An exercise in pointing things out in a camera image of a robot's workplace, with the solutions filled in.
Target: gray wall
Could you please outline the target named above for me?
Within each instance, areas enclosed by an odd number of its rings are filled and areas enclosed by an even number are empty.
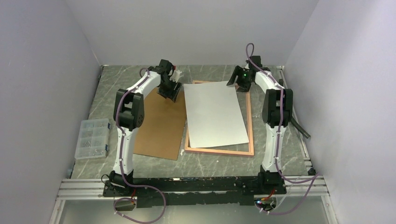
[[[101,64],[284,65],[318,0],[66,0]]]
[[[0,1],[2,224],[48,223],[99,70],[65,1]]]
[[[396,223],[396,2],[321,0],[286,63],[341,224]]]

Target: white board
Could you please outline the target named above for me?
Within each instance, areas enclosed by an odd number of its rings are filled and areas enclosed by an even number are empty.
[[[235,86],[225,82],[184,84],[190,147],[248,143]]]

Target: light wood picture frame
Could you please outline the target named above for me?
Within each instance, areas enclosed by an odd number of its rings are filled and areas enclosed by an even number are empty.
[[[209,81],[198,81],[193,80],[193,84],[199,83],[210,83]],[[248,152],[234,151],[234,150],[224,150],[224,149],[211,149],[211,148],[191,148],[190,140],[188,134],[188,124],[187,124],[187,132],[185,138],[185,146],[184,150],[186,152],[198,152],[198,153],[213,153],[213,154],[228,154],[228,155],[255,155],[254,150],[254,142],[253,142],[253,126],[252,126],[252,110],[250,104],[250,92],[246,92],[246,113],[247,113],[247,136],[249,138],[248,143]]]

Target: cardboard sheet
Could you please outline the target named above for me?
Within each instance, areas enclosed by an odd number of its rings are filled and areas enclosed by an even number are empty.
[[[144,121],[136,136],[134,153],[177,160],[186,121],[184,92],[176,102],[157,94],[144,99]]]
[[[226,84],[184,84],[190,147],[249,142],[235,87]]]

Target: clear plastic container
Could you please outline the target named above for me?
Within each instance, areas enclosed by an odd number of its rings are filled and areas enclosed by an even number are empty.
[[[109,119],[83,120],[74,158],[78,160],[105,157],[108,148],[109,130]]]

